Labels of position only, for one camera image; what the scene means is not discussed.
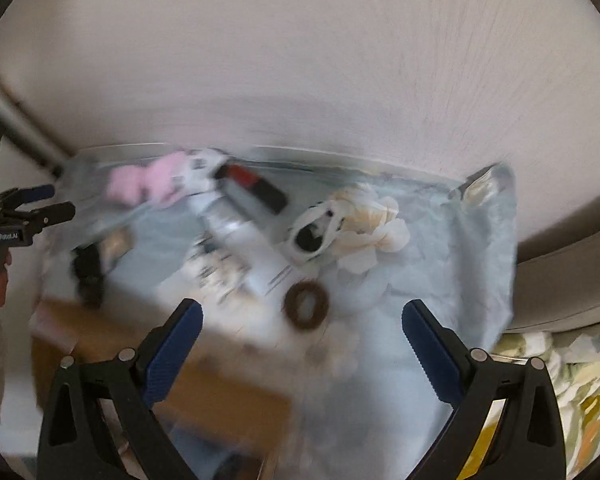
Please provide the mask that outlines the white black spotted sock roll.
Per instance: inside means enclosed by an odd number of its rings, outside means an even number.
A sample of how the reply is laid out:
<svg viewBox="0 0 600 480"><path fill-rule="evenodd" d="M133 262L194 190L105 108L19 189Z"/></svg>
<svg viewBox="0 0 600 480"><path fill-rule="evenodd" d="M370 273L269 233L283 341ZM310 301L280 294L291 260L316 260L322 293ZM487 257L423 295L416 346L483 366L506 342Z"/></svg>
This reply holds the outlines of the white black spotted sock roll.
<svg viewBox="0 0 600 480"><path fill-rule="evenodd" d="M216 188L218 173L230 160L230 155L215 148L189 151L182 169L186 195L208 193Z"/></svg>

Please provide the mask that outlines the cardboard box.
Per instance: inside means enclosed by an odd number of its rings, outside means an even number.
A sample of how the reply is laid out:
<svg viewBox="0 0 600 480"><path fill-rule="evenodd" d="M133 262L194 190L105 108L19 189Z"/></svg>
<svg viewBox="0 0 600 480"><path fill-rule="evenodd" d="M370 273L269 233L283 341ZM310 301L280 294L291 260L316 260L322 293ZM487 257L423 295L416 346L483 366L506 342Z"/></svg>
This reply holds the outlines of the cardboard box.
<svg viewBox="0 0 600 480"><path fill-rule="evenodd" d="M146 327L53 299L35 306L30 331L34 390L41 408L63 356L108 360L125 347L138 346L148 334ZM286 396L222 376L188 358L157 413L275 462L288 434L291 403Z"/></svg>

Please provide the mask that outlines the pink fluffy sock roll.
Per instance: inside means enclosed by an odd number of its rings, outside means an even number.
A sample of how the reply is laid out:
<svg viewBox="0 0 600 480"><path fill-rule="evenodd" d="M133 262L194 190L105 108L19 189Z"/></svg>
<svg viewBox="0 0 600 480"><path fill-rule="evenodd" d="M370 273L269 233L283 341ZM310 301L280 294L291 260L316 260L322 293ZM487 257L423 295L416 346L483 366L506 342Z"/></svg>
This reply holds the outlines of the pink fluffy sock roll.
<svg viewBox="0 0 600 480"><path fill-rule="evenodd" d="M144 190L151 206L166 208L185 196L183 168L186 160L186 153L178 151L159 157L144 169Z"/></svg>
<svg viewBox="0 0 600 480"><path fill-rule="evenodd" d="M112 202L135 207L144 201L145 168L121 166L110 171L106 197Z"/></svg>

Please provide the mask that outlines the red black lipstick tube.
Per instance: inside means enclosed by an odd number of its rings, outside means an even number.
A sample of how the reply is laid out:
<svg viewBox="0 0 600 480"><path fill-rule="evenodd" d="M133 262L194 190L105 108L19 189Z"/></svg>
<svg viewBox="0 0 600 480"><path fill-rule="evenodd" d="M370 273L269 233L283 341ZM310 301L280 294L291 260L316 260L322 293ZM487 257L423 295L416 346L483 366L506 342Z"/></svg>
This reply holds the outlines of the red black lipstick tube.
<svg viewBox="0 0 600 480"><path fill-rule="evenodd" d="M215 170L213 177L222 183L233 181L268 208L272 214L280 214L288 206L288 198L283 191L238 162L232 160L224 162Z"/></svg>

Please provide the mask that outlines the beige cream jar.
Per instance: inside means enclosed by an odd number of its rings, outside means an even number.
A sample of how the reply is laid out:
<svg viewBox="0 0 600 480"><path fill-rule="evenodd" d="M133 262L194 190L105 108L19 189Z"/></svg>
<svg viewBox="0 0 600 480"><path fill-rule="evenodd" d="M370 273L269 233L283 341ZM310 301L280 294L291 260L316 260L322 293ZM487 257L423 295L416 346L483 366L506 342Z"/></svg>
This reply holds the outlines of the beige cream jar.
<svg viewBox="0 0 600 480"><path fill-rule="evenodd" d="M107 233L98 244L102 273L108 274L134 245L135 238L128 226Z"/></svg>

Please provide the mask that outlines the white floral small box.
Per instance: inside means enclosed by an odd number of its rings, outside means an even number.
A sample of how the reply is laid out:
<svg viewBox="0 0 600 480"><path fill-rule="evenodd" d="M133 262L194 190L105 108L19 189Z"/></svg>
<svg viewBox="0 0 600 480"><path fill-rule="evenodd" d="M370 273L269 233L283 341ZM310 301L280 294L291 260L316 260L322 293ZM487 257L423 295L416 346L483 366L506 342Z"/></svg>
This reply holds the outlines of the white floral small box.
<svg viewBox="0 0 600 480"><path fill-rule="evenodd" d="M222 304L242 287L249 266L226 248L205 242L192 247L181 270L205 300Z"/></svg>

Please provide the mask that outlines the grey sofa cushion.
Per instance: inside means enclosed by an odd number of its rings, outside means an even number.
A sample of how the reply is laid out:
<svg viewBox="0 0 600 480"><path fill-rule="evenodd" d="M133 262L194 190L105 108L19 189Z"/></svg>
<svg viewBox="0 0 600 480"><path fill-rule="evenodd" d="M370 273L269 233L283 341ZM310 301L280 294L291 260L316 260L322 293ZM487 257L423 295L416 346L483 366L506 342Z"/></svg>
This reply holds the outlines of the grey sofa cushion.
<svg viewBox="0 0 600 480"><path fill-rule="evenodd" d="M600 328L600 232L518 264L511 333Z"/></svg>

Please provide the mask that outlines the brown hair scrunchie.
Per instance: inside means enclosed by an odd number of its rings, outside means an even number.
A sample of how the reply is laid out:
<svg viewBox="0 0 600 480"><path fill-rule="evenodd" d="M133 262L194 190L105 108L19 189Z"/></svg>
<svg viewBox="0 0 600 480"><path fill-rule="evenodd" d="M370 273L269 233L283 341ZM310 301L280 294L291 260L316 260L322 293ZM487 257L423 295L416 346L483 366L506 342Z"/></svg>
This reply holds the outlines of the brown hair scrunchie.
<svg viewBox="0 0 600 480"><path fill-rule="evenodd" d="M291 286L286 293L283 312L295 330L310 332L326 320L329 296L316 281L303 281Z"/></svg>

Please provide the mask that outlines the floral light blue cloth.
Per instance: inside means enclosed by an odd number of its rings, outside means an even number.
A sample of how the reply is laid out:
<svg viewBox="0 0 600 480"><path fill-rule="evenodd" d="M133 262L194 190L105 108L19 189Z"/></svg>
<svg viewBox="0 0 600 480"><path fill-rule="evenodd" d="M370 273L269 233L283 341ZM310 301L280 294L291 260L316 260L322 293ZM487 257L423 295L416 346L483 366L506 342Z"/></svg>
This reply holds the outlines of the floral light blue cloth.
<svg viewBox="0 0 600 480"><path fill-rule="evenodd" d="M38 301L74 302L149 332L182 300L196 300L204 322L187 359L290 400L288 434L275 462L158 414L201 478L233 457L247 456L260 460L271 479L407 477L450 410L437 399L404 336L403 307L422 300L469 347L490 349L498 341L512 317L517 249L510 171L498 166L484 179L451 182L296 165L270 154L243 162L287 195L280 214L233 181L216 181L210 192L228 197L303 281L316 281L328 293L325 322L300 332L283 306L263 302L246 280L217 304L186 278L181 267L193 246L223 247L189 208L193 195L166 208L151 206L145 190L135 207L108 200L111 170L146 168L156 159L132 162L108 150L70 162L58 196L76 205L76 216L50 231ZM340 233L320 256L294 263L284 247L290 227L326 200L348 206ZM130 228L135 245L104 274L102 306L84 306L72 251L98 246L122 226Z"/></svg>

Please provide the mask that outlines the silver white cosmetic tube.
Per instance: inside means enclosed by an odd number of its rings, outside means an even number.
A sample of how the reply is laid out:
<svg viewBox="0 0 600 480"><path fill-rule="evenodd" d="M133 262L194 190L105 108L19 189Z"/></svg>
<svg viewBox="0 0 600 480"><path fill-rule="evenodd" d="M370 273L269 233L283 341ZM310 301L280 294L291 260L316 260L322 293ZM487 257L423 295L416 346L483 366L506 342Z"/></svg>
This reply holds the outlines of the silver white cosmetic tube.
<svg viewBox="0 0 600 480"><path fill-rule="evenodd" d="M266 304L280 308L288 290L304 280L303 274L220 192L189 196L187 203L212 237L248 266L248 288Z"/></svg>

